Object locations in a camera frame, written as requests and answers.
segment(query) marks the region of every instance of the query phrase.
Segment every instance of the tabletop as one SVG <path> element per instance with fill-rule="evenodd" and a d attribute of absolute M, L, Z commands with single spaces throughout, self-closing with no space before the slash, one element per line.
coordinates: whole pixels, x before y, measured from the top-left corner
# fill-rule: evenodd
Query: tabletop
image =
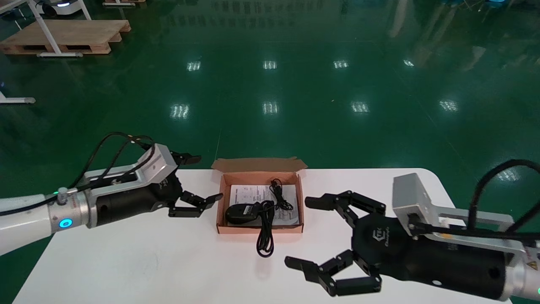
<path fill-rule="evenodd" d="M 9 11 L 28 0 L 0 0 L 0 14 Z"/>
<path fill-rule="evenodd" d="M 454 207 L 437 176 L 425 169 L 299 172 L 305 196 L 352 190 L 388 206 L 393 178 L 409 173 L 418 174 L 433 204 Z M 219 191 L 220 172 L 179 170 L 177 176 L 185 190 L 200 196 Z M 172 219 L 162 209 L 58 233 L 14 303 L 499 303 L 387 276 L 380 293 L 332 298 L 283 261 L 289 255 L 323 263 L 349 249 L 352 231 L 336 212 L 306 208 L 304 233 L 275 235 L 275 252 L 263 259 L 255 250 L 256 235 L 217 234 L 216 210 L 198 219 Z M 387 216 L 395 216 L 391 208 Z M 335 278 L 365 276 L 353 266 Z"/>

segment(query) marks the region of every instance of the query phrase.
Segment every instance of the open cardboard box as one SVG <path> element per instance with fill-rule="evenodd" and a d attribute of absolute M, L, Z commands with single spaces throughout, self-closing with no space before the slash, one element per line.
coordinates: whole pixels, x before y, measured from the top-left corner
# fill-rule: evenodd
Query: open cardboard box
<path fill-rule="evenodd" d="M 218 216 L 216 225 L 219 234 L 258 234 L 261 228 L 229 226 L 225 220 L 225 211 L 231 199 L 231 185 L 252 184 L 269 185 L 273 179 L 279 179 L 282 184 L 296 186 L 296 200 L 298 202 L 299 223 L 291 226 L 273 226 L 273 233 L 302 233 L 303 232 L 303 194 L 302 182 L 297 172 L 306 169 L 306 164 L 291 158 L 219 158 L 212 164 L 212 169 L 221 171 L 223 176 L 219 191 L 223 198 L 218 202 Z"/>

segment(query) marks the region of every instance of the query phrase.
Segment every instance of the white table leg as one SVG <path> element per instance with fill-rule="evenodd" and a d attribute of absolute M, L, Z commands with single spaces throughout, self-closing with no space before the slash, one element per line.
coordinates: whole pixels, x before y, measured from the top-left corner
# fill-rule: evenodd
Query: white table leg
<path fill-rule="evenodd" d="M 92 18 L 90 17 L 90 13 L 88 12 L 88 9 L 86 9 L 86 4 L 84 4 L 84 1 L 78 0 L 78 2 L 80 4 L 80 9 L 83 10 L 83 14 L 84 14 L 84 17 L 86 17 L 86 20 L 92 20 Z"/>
<path fill-rule="evenodd" d="M 135 6 L 132 2 L 120 2 L 120 0 L 114 0 L 114 2 L 103 2 L 103 6 Z"/>
<path fill-rule="evenodd" d="M 58 47 L 58 44 L 55 41 L 55 38 L 52 36 L 51 31 L 45 24 L 45 21 L 43 21 L 43 18 L 41 18 L 41 15 L 38 13 L 36 9 L 36 3 L 33 0 L 28 0 L 28 6 L 30 7 L 30 10 L 34 14 L 34 17 L 36 18 L 37 23 L 41 27 L 41 30 L 45 34 L 45 37 L 47 37 L 47 40 L 52 46 L 52 49 L 55 51 L 54 53 L 49 52 L 43 52 L 41 54 L 38 54 L 38 57 L 82 57 L 83 54 L 81 53 L 75 53 L 75 52 L 65 52 L 62 53 L 60 51 L 60 48 Z"/>
<path fill-rule="evenodd" d="M 5 98 L 4 94 L 0 92 L 0 104 L 2 103 L 35 103 L 36 100 L 32 97 L 20 97 L 20 98 Z"/>

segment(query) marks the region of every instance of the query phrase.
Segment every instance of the black cable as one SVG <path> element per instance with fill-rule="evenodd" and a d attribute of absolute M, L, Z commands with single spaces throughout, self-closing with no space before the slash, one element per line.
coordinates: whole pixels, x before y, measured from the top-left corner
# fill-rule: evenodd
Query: black cable
<path fill-rule="evenodd" d="M 261 257 L 269 257 L 274 253 L 274 237 L 272 236 L 272 222 L 274 221 L 275 206 L 273 201 L 264 201 L 261 204 L 261 232 L 257 238 L 257 253 Z"/>
<path fill-rule="evenodd" d="M 512 226 L 510 226 L 505 232 L 514 232 L 521 228 L 525 223 L 530 221 L 535 215 L 540 212 L 540 201 L 534 205 L 529 211 L 527 211 L 522 217 L 519 218 Z"/>
<path fill-rule="evenodd" d="M 471 237 L 483 237 L 487 239 L 503 239 L 503 240 L 516 240 L 516 241 L 531 241 L 531 240 L 540 240 L 540 233 L 515 233 L 515 232 L 501 232 L 501 231 L 491 231 L 491 230 L 466 230 L 466 229 L 456 229 L 456 228 L 444 228 L 436 227 L 424 223 L 414 224 L 418 226 L 421 230 L 421 234 L 428 233 L 445 233 L 451 235 L 462 235 L 462 236 L 471 236 Z"/>
<path fill-rule="evenodd" d="M 105 141 L 108 140 L 112 136 L 122 136 L 125 138 L 130 138 L 128 134 L 122 133 L 122 132 L 111 132 L 107 134 L 105 137 L 103 137 L 102 140 L 100 140 L 99 143 L 97 144 L 96 148 L 94 149 L 94 151 L 92 152 L 88 160 L 86 161 L 86 164 L 84 165 L 83 170 L 79 173 L 77 178 L 69 185 L 68 189 L 75 187 L 81 181 L 81 179 L 83 179 L 84 174 L 88 171 L 92 162 L 94 162 L 94 158 L 98 154 L 100 148 L 103 146 Z"/>
<path fill-rule="evenodd" d="M 114 164 L 116 163 L 116 160 L 118 159 L 118 157 L 120 156 L 120 154 L 122 153 L 122 151 L 124 150 L 124 148 L 127 146 L 128 143 L 130 142 L 133 142 L 133 143 L 137 143 L 139 144 L 141 147 L 143 147 L 142 143 L 140 143 L 140 140 L 141 139 L 146 139 L 146 140 L 149 140 L 151 142 L 151 151 L 148 155 L 148 157 L 142 161 L 140 164 L 138 164 L 137 166 L 131 168 L 129 171 L 123 173 L 122 175 L 120 175 L 118 177 L 119 180 L 122 179 L 122 177 L 125 177 L 127 175 L 130 175 L 131 173 L 135 172 L 136 170 L 138 170 L 139 168 L 141 168 L 142 166 L 144 166 L 148 161 L 150 161 L 150 159 L 152 159 L 152 156 L 154 155 L 155 153 L 155 142 L 154 140 L 149 137 L 149 136 L 146 136 L 146 135 L 138 135 L 138 136 L 131 136 L 131 135 L 128 135 L 128 139 L 124 142 L 124 144 L 120 147 L 120 149 L 116 152 L 115 156 L 113 157 L 111 163 L 109 164 L 109 166 L 103 171 L 103 173 L 98 176 L 97 179 L 95 179 L 94 181 L 86 184 L 86 185 L 83 185 L 83 186 L 79 186 L 77 187 L 78 191 L 84 191 L 86 189 L 89 189 L 89 188 L 92 188 L 95 184 L 99 183 L 108 173 L 109 171 L 114 167 Z"/>
<path fill-rule="evenodd" d="M 16 209 L 13 209 L 13 210 L 2 211 L 2 212 L 0 212 L 0 216 L 10 215 L 10 214 L 15 214 L 15 213 L 19 213 L 19 212 L 32 210 L 34 208 L 38 208 L 38 207 L 41 207 L 43 205 L 46 205 L 46 204 L 48 204 L 50 202 L 54 202 L 57 198 L 58 198 L 58 196 L 55 195 L 55 196 L 51 196 L 50 198 L 48 198 L 48 199 L 46 199 L 46 200 L 44 200 L 42 202 L 39 202 L 39 203 L 35 203 L 35 204 L 28 205 L 28 206 L 25 206 L 25 207 L 16 208 Z"/>
<path fill-rule="evenodd" d="M 293 210 L 293 205 L 291 205 L 283 198 L 283 184 L 281 183 L 281 181 L 278 179 L 274 179 L 270 182 L 270 184 L 270 191 L 274 194 L 277 202 L 276 209 L 281 208 L 287 211 Z"/>
<path fill-rule="evenodd" d="M 275 211 L 283 209 L 293 210 L 293 205 L 283 198 L 283 184 L 279 179 L 273 179 L 270 182 L 270 191 L 274 194 L 274 201 L 264 201 L 261 205 L 261 232 L 257 238 L 257 253 L 262 257 L 269 257 L 274 253 L 274 237 L 272 236 L 272 222 L 274 221 Z"/>
<path fill-rule="evenodd" d="M 493 169 L 489 170 L 486 174 L 484 174 L 484 176 L 482 176 L 482 178 L 480 179 L 480 181 L 476 185 L 474 195 L 472 196 L 471 204 L 470 204 L 470 207 L 469 207 L 469 218 L 468 218 L 468 222 L 467 222 L 467 229 L 468 230 L 474 230 L 475 227 L 476 227 L 476 213 L 478 212 L 478 201 L 480 199 L 480 195 L 482 194 L 482 191 L 484 191 L 485 185 L 491 179 L 493 179 L 497 174 L 499 174 L 500 172 L 502 172 L 502 171 L 504 171 L 506 169 L 512 168 L 512 167 L 516 167 L 516 166 L 526 166 L 526 167 L 529 167 L 529 168 L 535 170 L 536 172 L 538 172 L 540 174 L 540 164 L 538 164 L 536 162 L 533 162 L 533 161 L 529 161 L 529 160 L 509 160 L 509 161 L 506 161 L 506 162 L 494 167 Z M 520 226 L 522 226 L 523 224 L 525 224 L 534 215 L 536 215 L 538 213 L 538 211 L 539 211 L 538 208 L 535 209 L 533 207 L 531 210 L 529 210 L 527 213 L 525 213 L 525 215 L 529 215 L 529 216 L 526 219 L 524 219 L 523 218 L 523 217 L 525 217 L 525 215 L 524 215 L 521 219 L 518 220 L 518 222 L 521 221 L 518 228 Z"/>

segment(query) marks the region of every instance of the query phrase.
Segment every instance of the glossy floor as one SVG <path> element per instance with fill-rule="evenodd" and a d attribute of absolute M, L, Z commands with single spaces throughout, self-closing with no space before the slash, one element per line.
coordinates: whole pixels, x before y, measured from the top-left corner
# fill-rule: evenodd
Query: glossy floor
<path fill-rule="evenodd" d="M 0 55 L 3 92 L 37 100 L 0 107 L 1 197 L 71 182 L 112 130 L 202 154 L 194 168 L 261 156 L 298 156 L 311 168 L 427 168 L 461 208 L 496 164 L 540 161 L 535 0 L 500 8 L 476 0 L 148 0 L 123 10 L 93 1 L 95 19 L 127 18 L 133 29 L 110 55 Z M 0 21 L 0 39 L 16 30 Z M 538 199 L 536 185 L 532 172 L 508 170 L 490 183 L 481 209 L 520 216 Z M 0 258 L 1 303 L 12 301 L 47 242 Z"/>

